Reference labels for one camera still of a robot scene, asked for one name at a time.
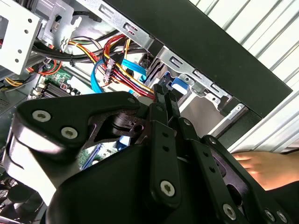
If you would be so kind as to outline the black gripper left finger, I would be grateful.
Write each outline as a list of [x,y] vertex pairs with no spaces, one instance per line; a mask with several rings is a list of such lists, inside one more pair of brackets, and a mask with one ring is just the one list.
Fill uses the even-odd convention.
[[25,101],[10,127],[6,171],[50,205],[58,188],[81,172],[78,157],[84,149],[121,136],[131,137],[132,145],[145,126],[138,114],[148,110],[167,114],[161,91],[150,105],[124,91]]

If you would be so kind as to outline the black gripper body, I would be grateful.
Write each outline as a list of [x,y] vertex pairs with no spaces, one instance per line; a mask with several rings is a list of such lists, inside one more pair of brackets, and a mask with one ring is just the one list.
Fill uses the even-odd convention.
[[203,181],[178,152],[167,114],[145,120],[132,145],[66,180],[45,215],[48,224],[211,224]]

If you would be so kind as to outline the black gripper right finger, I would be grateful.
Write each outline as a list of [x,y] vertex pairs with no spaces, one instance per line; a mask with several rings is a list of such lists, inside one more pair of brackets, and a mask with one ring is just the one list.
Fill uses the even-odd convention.
[[294,217],[278,204],[213,136],[199,138],[193,124],[180,116],[175,95],[164,95],[178,152],[186,155],[203,181],[215,224],[292,224]]

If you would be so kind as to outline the person's hand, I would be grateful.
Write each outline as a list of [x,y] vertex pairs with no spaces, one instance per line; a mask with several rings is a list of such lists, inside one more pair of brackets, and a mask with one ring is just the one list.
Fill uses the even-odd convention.
[[242,152],[232,154],[263,187],[272,190],[299,180],[299,153]]

